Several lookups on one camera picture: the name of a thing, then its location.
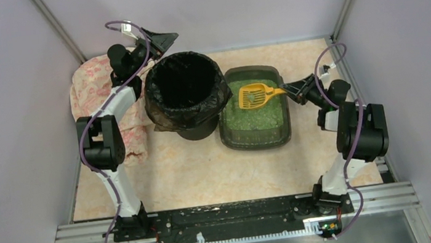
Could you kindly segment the yellow litter scoop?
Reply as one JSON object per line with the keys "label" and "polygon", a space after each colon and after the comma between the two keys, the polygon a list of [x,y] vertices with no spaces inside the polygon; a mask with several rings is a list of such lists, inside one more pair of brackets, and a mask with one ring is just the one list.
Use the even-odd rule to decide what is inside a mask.
{"label": "yellow litter scoop", "polygon": [[263,107],[271,98],[285,93],[283,89],[264,83],[245,85],[238,91],[238,106],[242,110],[255,110]]}

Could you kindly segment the dark grey litter box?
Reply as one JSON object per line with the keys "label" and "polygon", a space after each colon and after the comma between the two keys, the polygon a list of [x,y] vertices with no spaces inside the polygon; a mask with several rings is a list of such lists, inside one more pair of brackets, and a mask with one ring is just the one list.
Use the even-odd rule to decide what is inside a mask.
{"label": "dark grey litter box", "polygon": [[225,80],[233,95],[220,114],[221,142],[236,150],[258,151],[287,144],[291,139],[291,120],[288,98],[277,95],[258,108],[240,108],[240,88],[262,83],[277,89],[283,83],[274,66],[239,66],[225,73]]}

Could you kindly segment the black trash bin with bag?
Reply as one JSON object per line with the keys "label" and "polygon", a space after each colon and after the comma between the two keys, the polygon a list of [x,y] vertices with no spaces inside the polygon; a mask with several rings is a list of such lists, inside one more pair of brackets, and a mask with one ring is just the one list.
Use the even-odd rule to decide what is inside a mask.
{"label": "black trash bin with bag", "polygon": [[147,73],[145,112],[157,132],[185,140],[210,136],[233,93],[219,65],[205,54],[177,52]]}

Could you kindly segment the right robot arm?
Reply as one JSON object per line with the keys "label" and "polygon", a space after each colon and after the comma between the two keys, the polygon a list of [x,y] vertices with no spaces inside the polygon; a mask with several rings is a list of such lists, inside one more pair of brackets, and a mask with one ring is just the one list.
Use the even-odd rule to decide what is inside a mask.
{"label": "right robot arm", "polygon": [[325,89],[320,80],[310,75],[303,80],[282,84],[280,88],[300,105],[311,102],[319,107],[318,127],[336,133],[337,156],[331,168],[313,186],[313,207],[321,215],[337,210],[352,212],[348,196],[350,181],[359,170],[388,151],[384,106],[347,101],[351,85],[341,79],[335,79]]}

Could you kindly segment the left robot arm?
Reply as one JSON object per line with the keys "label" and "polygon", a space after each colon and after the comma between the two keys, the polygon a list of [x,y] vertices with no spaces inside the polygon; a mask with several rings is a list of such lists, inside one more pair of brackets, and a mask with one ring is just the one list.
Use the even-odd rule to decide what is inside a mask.
{"label": "left robot arm", "polygon": [[103,181],[116,206],[116,216],[109,234],[116,242],[141,239],[152,231],[152,224],[135,194],[126,173],[126,150],[119,121],[142,91],[141,72],[150,60],[161,58],[178,33],[155,33],[139,29],[142,37],[135,41],[134,50],[115,44],[107,51],[112,72],[108,98],[90,116],[76,121],[81,161]]}

